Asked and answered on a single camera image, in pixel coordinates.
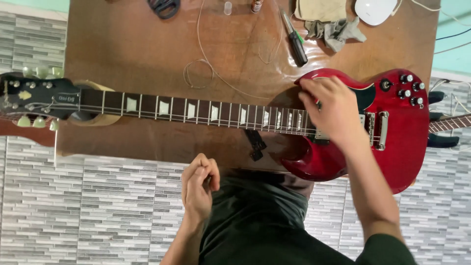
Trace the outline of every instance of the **hand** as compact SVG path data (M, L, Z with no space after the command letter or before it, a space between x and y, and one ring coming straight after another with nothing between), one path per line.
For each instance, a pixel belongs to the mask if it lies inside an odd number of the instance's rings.
M219 169L214 159L199 154L181 175L184 221L202 224L211 212L211 192L219 190Z
M312 124L344 153L354 150L358 144L369 143L369 136L358 118L357 97L339 78L301 79L300 84L303 91L299 98ZM322 103L322 110L313 96Z

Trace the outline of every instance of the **computer mouse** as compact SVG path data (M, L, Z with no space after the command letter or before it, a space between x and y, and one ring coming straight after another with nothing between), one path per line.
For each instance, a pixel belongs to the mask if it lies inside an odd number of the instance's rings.
M398 0L357 0L355 12L365 23L376 26L389 17L397 3Z

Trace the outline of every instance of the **guitar fretboard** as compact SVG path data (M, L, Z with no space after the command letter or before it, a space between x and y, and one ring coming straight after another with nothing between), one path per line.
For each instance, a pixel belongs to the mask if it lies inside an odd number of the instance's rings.
M429 132L441 132L446 130L464 128L471 126L471 114L455 116L438 121L431 122L429 124Z
M287 134L313 134L307 111L82 89L79 110Z

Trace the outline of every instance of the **teal wall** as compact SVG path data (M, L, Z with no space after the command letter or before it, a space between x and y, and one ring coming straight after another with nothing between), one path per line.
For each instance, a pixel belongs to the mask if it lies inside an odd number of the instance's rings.
M447 14L458 18L462 23L471 25L471 0L442 0L441 8ZM471 26L458 24L440 12L437 39L461 33ZM435 52L447 50L471 41L471 31L435 42ZM471 76L471 44L433 57L433 70Z
M8 2L22 6L30 6L32 8L40 8L65 13L69 12L70 4L70 0L0 0L0 2Z

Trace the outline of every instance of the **black scissors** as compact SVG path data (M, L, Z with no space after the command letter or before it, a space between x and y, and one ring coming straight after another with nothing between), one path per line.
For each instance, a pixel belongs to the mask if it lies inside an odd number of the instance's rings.
M147 0L150 8L161 19L173 17L180 8L180 0Z

